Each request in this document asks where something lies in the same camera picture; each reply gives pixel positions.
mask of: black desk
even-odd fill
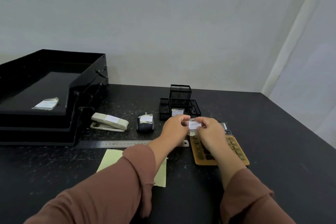
[[[97,112],[130,122],[125,133],[87,129],[82,140],[149,140],[159,136],[159,99],[169,88],[110,85]],[[274,190],[297,223],[336,222],[336,150],[260,93],[193,90],[204,116],[229,122],[249,158],[250,170]],[[153,113],[156,130],[137,135],[136,117]],[[0,147],[1,223],[22,223],[46,201],[95,173],[105,149]],[[167,161],[167,187],[153,188],[143,223],[218,223],[222,197],[217,167],[194,164],[190,148]]]

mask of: person's left hand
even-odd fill
[[[189,133],[189,127],[184,126],[188,120],[190,120],[190,116],[185,114],[170,117],[163,125],[160,137],[171,140],[174,142],[175,147],[178,146]]]

